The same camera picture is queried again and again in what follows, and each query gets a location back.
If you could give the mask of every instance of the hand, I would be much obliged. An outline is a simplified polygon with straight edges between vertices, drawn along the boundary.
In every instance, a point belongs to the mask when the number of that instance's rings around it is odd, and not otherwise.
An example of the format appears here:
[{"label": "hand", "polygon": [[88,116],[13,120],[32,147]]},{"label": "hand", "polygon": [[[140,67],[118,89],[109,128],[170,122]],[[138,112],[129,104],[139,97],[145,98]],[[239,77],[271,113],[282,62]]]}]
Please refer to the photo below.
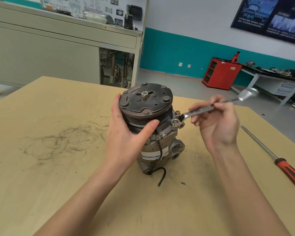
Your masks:
[{"label": "hand", "polygon": [[196,103],[189,108],[189,111],[194,111],[212,104],[217,108],[191,117],[191,123],[199,126],[205,146],[211,154],[226,146],[237,146],[239,120],[233,103],[223,103],[226,101],[222,95],[216,95],[209,102]]},{"label": "hand", "polygon": [[120,169],[121,173],[124,174],[135,162],[142,147],[158,126],[159,121],[152,120],[146,124],[139,134],[132,134],[119,109],[120,96],[120,94],[116,95],[111,108],[112,115],[106,138],[105,162],[110,165],[113,164],[116,166],[115,169]]}]

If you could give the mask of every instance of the teal wall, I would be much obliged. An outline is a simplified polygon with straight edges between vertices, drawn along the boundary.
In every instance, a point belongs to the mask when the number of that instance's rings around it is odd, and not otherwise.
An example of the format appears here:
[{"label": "teal wall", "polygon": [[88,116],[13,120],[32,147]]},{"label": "teal wall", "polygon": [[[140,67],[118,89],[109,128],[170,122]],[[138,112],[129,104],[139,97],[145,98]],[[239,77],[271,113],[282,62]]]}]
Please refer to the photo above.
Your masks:
[{"label": "teal wall", "polygon": [[[145,29],[144,49],[140,67],[168,74],[203,78],[212,57],[231,59],[237,51],[241,51],[239,56],[241,63],[253,60],[256,66],[263,68],[295,69],[295,61],[292,60],[151,28]],[[178,66],[179,62],[183,63],[182,67]],[[240,71],[234,84],[248,86],[251,79],[251,75]]]},{"label": "teal wall", "polygon": [[3,1],[26,6],[26,7],[41,9],[41,4],[39,2],[28,1],[28,0],[3,0]]}]

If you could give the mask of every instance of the dark blue poster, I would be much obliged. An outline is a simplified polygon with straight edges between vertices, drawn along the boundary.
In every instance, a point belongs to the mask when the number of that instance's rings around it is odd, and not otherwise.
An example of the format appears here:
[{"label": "dark blue poster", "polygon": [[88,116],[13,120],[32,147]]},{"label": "dark blue poster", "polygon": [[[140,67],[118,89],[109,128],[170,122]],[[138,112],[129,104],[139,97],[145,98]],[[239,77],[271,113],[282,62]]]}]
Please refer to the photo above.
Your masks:
[{"label": "dark blue poster", "polygon": [[295,0],[243,0],[231,27],[295,43]]}]

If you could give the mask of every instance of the yellow tabletop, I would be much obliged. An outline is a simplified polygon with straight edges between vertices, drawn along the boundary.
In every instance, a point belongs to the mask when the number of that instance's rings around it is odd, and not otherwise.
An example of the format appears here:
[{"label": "yellow tabletop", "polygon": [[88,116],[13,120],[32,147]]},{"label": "yellow tabletop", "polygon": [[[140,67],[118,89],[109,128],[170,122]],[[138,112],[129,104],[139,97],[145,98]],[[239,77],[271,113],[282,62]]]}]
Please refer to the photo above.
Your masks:
[{"label": "yellow tabletop", "polygon": [[[0,235],[31,235],[104,159],[114,96],[123,89],[41,77],[0,101]],[[196,99],[174,97],[181,112]],[[247,107],[242,125],[295,167],[295,144]],[[233,235],[214,163],[196,127],[178,131],[186,150],[163,172],[137,163],[109,194],[90,235]],[[240,151],[258,185],[295,235],[295,186],[242,129]]]}]

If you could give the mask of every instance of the wrench head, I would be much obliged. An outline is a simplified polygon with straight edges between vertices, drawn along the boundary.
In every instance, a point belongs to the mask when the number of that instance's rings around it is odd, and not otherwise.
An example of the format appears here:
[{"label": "wrench head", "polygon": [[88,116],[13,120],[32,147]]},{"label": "wrench head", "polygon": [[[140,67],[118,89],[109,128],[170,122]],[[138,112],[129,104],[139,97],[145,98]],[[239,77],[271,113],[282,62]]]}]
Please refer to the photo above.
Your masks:
[{"label": "wrench head", "polygon": [[238,99],[240,101],[244,101],[245,99],[248,99],[250,97],[257,96],[258,93],[258,90],[256,90],[255,88],[247,88],[240,92],[240,94],[238,95]]}]

